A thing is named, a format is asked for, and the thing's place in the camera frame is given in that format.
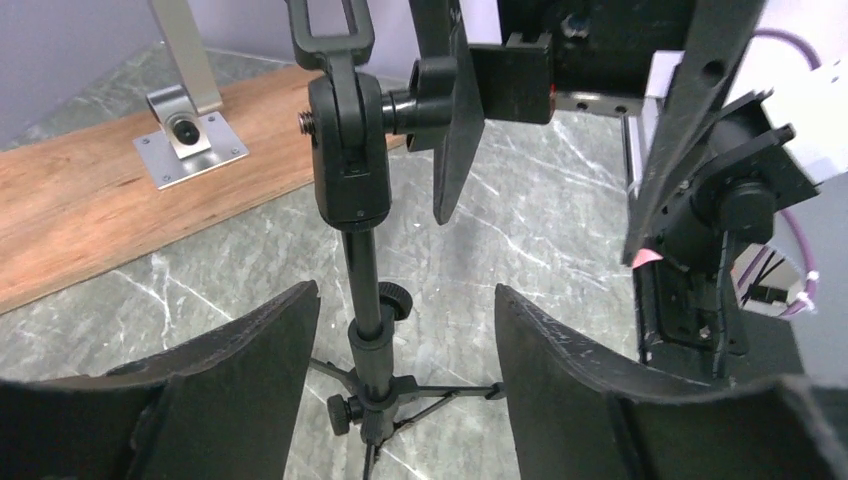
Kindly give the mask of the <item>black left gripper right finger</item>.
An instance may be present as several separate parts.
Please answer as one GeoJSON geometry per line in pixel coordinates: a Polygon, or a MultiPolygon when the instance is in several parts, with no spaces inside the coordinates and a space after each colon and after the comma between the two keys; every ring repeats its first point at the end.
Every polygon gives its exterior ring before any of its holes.
{"type": "Polygon", "coordinates": [[[495,289],[524,479],[843,479],[847,389],[803,375],[717,388],[642,365],[495,289]]]}

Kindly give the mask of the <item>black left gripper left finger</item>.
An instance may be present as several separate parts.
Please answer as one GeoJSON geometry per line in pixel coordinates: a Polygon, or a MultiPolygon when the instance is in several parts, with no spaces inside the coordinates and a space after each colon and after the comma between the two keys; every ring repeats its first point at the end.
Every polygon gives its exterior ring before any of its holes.
{"type": "Polygon", "coordinates": [[[320,298],[301,282],[108,371],[1,384],[5,479],[280,479],[320,298]]]}

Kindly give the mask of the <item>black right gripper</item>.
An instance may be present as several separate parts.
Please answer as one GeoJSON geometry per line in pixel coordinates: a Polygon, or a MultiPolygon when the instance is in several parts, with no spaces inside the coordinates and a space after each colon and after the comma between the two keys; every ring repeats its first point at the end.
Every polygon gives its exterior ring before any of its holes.
{"type": "Polygon", "coordinates": [[[570,110],[635,113],[655,53],[684,47],[632,204],[621,257],[628,267],[697,168],[685,156],[723,105],[764,9],[762,1],[500,1],[500,43],[469,50],[457,1],[409,5],[420,57],[408,150],[434,151],[440,225],[456,208],[485,117],[544,125],[559,96],[570,110]]]}

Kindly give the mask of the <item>black tripod mic stand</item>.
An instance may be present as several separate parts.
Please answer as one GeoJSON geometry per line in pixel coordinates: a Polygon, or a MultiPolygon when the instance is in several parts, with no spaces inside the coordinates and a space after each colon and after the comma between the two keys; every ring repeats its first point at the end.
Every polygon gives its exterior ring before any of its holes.
{"type": "Polygon", "coordinates": [[[400,285],[379,279],[375,230],[392,205],[387,136],[403,137],[408,149],[410,80],[403,89],[383,91],[362,71],[375,44],[366,2],[344,2],[347,29],[328,36],[312,31],[306,2],[291,1],[287,8],[296,62],[317,73],[299,124],[311,140],[319,213],[341,235],[354,311],[348,328],[352,369],[316,359],[311,366],[344,386],[344,394],[326,402],[331,427],[342,436],[359,426],[366,447],[363,477],[370,478],[383,444],[418,422],[417,416],[398,418],[403,405],[427,398],[438,410],[460,397],[499,400],[506,391],[500,382],[427,386],[395,374],[395,326],[410,316],[413,299],[400,285]]]}

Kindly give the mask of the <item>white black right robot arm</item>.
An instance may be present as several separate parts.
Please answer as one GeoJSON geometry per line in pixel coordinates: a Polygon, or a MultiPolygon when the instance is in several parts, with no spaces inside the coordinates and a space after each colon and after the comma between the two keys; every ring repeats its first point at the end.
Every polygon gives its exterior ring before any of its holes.
{"type": "Polygon", "coordinates": [[[501,1],[502,40],[473,45],[456,1],[410,5],[423,58],[448,64],[444,80],[420,66],[413,84],[450,123],[436,135],[433,213],[454,213],[486,120],[547,124],[557,98],[573,110],[634,118],[649,106],[655,56],[677,51],[654,134],[632,133],[625,251],[659,259],[636,269],[639,356],[713,383],[800,374],[788,320],[747,312],[732,262],[774,234],[778,214],[813,198],[817,184],[789,152],[799,134],[766,114],[767,94],[728,93],[763,11],[760,1],[501,1]]]}

